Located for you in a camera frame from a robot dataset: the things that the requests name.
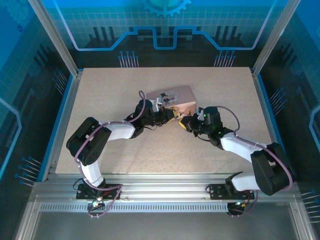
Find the blue trim edge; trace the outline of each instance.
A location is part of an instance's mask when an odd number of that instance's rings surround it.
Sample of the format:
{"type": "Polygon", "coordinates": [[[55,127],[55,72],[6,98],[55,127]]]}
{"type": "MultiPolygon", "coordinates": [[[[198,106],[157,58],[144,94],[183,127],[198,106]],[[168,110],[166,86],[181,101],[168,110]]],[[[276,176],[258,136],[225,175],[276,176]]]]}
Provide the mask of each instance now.
{"type": "Polygon", "coordinates": [[[65,105],[66,105],[66,101],[67,101],[67,97],[68,97],[68,94],[69,94],[70,87],[71,87],[73,79],[74,79],[74,77],[72,75],[70,75],[68,83],[67,83],[65,91],[64,91],[64,95],[63,95],[61,104],[60,104],[58,115],[56,116],[56,119],[55,119],[55,122],[54,122],[54,126],[53,126],[53,129],[52,129],[50,140],[49,140],[48,146],[47,146],[45,154],[44,154],[44,158],[43,158],[43,162],[42,162],[42,165],[41,165],[41,168],[40,168],[40,172],[39,172],[39,175],[38,175],[38,177],[36,179],[37,182],[42,182],[42,178],[44,177],[44,174],[45,174],[45,171],[46,171],[46,167],[47,167],[47,164],[48,164],[48,161],[49,161],[50,152],[52,150],[52,146],[53,146],[54,140],[56,138],[58,126],[59,126],[59,123],[60,123],[60,120],[61,120],[61,116],[62,116],[62,112],[64,111],[64,108],[65,108],[65,105]]]}
{"type": "Polygon", "coordinates": [[[282,146],[283,149],[285,149],[284,144],[283,144],[282,139],[281,139],[281,136],[280,136],[280,132],[279,132],[277,123],[276,123],[276,119],[275,119],[274,113],[272,112],[272,108],[271,108],[271,105],[270,105],[270,102],[269,102],[267,91],[266,91],[264,82],[262,81],[260,73],[257,75],[257,78],[259,80],[259,85],[261,87],[261,91],[262,91],[262,94],[263,94],[265,105],[266,105],[268,114],[269,114],[270,119],[271,119],[271,124],[272,124],[273,130],[274,130],[274,133],[275,133],[276,141],[278,142],[278,144],[280,144],[282,146]]]}

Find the robotic arm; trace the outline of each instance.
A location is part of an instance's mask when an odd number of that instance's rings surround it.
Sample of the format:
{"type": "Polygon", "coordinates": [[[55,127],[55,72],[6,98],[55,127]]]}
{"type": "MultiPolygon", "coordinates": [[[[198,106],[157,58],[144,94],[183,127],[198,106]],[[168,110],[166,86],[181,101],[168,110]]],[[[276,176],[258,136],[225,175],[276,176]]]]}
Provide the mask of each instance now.
{"type": "MultiPolygon", "coordinates": [[[[111,122],[101,127],[102,123],[89,117],[67,141],[66,147],[73,157],[78,154],[84,181],[95,189],[97,198],[101,197],[104,193],[102,189],[106,187],[97,161],[106,143],[115,139],[136,138],[146,126],[161,127],[178,118],[174,110],[161,107],[161,104],[161,97],[157,100],[145,100],[143,108],[144,101],[141,100],[134,113],[125,119],[126,122],[136,119],[131,123],[111,122]],[[101,128],[88,140],[99,127],[101,128]]],[[[238,136],[236,130],[223,127],[217,107],[199,108],[198,113],[184,116],[179,123],[195,137],[207,135],[213,146],[237,154],[252,163],[252,173],[239,172],[226,179],[225,188],[230,196],[245,190],[261,190],[267,195],[273,195],[292,185],[295,172],[282,147],[277,143],[267,145],[252,142],[238,136]]]]}
{"type": "Polygon", "coordinates": [[[210,143],[221,150],[232,152],[252,163],[253,172],[234,174],[227,179],[226,188],[230,194],[245,190],[261,190],[266,195],[291,187],[295,171],[287,155],[278,143],[264,144],[240,137],[223,127],[217,107],[200,108],[199,114],[182,118],[181,126],[195,137],[205,134],[210,143]]]}

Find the gear icon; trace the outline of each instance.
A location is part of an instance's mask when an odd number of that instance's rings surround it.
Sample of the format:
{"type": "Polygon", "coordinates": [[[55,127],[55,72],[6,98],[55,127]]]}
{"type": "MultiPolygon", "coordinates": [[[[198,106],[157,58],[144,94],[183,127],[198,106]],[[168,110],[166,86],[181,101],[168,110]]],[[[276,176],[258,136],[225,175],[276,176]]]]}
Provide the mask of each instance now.
{"type": "Polygon", "coordinates": [[[164,18],[180,14],[180,10],[186,10],[186,5],[191,4],[191,0],[141,0],[141,2],[144,10],[149,11],[151,15],[155,14],[157,17],[162,15],[164,18]]]}
{"type": "Polygon", "coordinates": [[[29,15],[29,6],[27,0],[0,0],[3,2],[3,6],[6,7],[11,17],[21,24],[25,21],[29,15]]]}

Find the table surface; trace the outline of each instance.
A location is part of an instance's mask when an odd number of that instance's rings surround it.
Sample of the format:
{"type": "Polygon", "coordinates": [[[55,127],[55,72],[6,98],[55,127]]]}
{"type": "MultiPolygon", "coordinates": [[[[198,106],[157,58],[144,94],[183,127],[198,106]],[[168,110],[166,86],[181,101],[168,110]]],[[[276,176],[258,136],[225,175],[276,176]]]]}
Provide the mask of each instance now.
{"type": "MultiPolygon", "coordinates": [[[[198,107],[225,106],[233,110],[240,120],[239,135],[260,143],[271,142],[248,67],[85,68],[56,173],[79,173],[65,146],[87,117],[100,122],[121,121],[134,112],[139,90],[147,94],[185,85],[191,87],[198,107]]],[[[229,112],[219,112],[225,127],[237,127],[229,112]]],[[[235,173],[252,169],[247,160],[195,138],[174,121],[155,131],[145,129],[135,139],[108,142],[98,161],[103,174],[235,173]]]]}

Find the small box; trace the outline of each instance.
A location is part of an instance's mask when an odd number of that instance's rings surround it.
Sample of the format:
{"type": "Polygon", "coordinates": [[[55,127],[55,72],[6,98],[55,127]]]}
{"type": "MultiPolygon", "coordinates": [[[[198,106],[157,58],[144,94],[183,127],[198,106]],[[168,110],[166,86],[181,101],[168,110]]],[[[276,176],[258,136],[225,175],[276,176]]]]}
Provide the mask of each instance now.
{"type": "Polygon", "coordinates": [[[178,117],[193,115],[197,112],[196,98],[190,86],[179,86],[147,93],[148,100],[163,98],[162,107],[173,109],[178,117]]]}

